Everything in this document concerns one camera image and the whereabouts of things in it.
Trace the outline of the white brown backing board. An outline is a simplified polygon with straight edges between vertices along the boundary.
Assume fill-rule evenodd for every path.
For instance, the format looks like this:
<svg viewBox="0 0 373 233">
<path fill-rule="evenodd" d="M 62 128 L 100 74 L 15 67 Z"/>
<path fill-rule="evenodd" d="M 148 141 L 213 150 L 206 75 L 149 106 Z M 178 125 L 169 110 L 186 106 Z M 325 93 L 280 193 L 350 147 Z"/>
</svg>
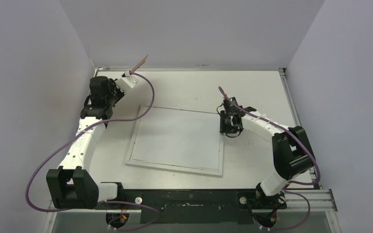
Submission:
<svg viewBox="0 0 373 233">
<path fill-rule="evenodd" d="M 129 70 L 130 73 L 136 72 L 147 60 L 148 54 L 141 60 L 139 61 L 131 70 Z"/>
</svg>

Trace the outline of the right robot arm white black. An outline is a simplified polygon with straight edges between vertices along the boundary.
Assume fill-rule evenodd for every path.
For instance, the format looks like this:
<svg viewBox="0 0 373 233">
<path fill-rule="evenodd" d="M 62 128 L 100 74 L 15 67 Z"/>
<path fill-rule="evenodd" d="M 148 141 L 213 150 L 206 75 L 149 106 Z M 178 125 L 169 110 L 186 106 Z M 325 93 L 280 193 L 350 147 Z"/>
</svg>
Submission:
<svg viewBox="0 0 373 233">
<path fill-rule="evenodd" d="M 255 188 L 248 203 L 253 208 L 269 209 L 283 202 L 283 190 L 300 174 L 315 164 L 308 137 L 300 127 L 289 127 L 262 116 L 255 108 L 242 108 L 236 98 L 225 98 L 221 104 L 220 132 L 229 138 L 251 131 L 272 146 L 273 170 Z"/>
</svg>

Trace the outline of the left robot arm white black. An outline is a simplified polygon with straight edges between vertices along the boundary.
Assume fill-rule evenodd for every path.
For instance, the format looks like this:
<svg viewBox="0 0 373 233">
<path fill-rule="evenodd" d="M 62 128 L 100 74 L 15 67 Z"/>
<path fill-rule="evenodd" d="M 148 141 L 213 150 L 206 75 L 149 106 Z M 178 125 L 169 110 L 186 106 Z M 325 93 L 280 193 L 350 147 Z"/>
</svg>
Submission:
<svg viewBox="0 0 373 233">
<path fill-rule="evenodd" d="M 46 181 L 57 209 L 94 209 L 106 201 L 113 209 L 125 204 L 119 183 L 97 182 L 89 174 L 90 163 L 113 107 L 124 96 L 113 79 L 97 76 L 90 79 L 90 93 L 80 113 L 78 138 L 74 140 L 57 169 L 50 169 Z"/>
</svg>

